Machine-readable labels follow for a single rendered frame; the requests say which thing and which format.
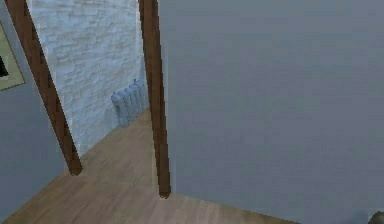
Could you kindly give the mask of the dark grey round object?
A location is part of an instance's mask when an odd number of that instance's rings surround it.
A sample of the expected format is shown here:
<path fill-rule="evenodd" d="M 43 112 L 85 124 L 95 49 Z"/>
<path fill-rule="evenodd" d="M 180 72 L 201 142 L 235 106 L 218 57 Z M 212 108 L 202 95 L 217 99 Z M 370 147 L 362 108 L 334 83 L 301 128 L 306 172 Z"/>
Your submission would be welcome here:
<path fill-rule="evenodd" d="M 373 214 L 368 224 L 384 224 L 384 212 L 378 211 Z"/>

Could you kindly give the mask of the framed wall picture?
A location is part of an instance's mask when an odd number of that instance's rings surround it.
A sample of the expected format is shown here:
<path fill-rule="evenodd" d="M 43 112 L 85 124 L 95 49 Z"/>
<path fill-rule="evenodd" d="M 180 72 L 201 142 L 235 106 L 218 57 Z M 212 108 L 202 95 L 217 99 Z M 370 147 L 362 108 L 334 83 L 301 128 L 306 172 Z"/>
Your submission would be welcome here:
<path fill-rule="evenodd" d="M 0 22 L 0 91 L 14 88 L 25 83 L 14 51 Z"/>

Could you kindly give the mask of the grey ribbed radiator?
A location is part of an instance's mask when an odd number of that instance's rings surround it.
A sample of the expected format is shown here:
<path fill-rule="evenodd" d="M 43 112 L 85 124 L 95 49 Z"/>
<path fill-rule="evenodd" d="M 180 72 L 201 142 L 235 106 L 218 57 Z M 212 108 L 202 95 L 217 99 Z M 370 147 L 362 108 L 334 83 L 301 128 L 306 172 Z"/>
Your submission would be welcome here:
<path fill-rule="evenodd" d="M 120 126 L 129 126 L 149 108 L 148 87 L 145 79 L 135 79 L 127 88 L 114 92 L 112 104 Z"/>

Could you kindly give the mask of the brown wooden door frame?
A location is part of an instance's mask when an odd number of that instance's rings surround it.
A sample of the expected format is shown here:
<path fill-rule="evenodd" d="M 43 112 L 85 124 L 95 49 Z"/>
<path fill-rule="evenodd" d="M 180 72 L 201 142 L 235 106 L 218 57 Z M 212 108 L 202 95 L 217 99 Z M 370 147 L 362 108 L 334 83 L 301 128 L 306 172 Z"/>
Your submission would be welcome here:
<path fill-rule="evenodd" d="M 69 172 L 79 175 L 82 164 L 75 150 L 68 122 L 46 58 L 41 47 L 36 26 L 32 20 L 27 0 L 0 0 L 5 5 L 21 47 L 26 55 L 32 76 L 42 98 L 54 133 Z M 143 39 L 143 53 L 146 81 L 151 112 L 153 142 L 156 159 L 156 173 L 159 195 L 167 198 L 171 194 L 170 167 L 168 156 L 164 81 L 162 72 L 158 0 L 138 0 L 139 18 Z"/>

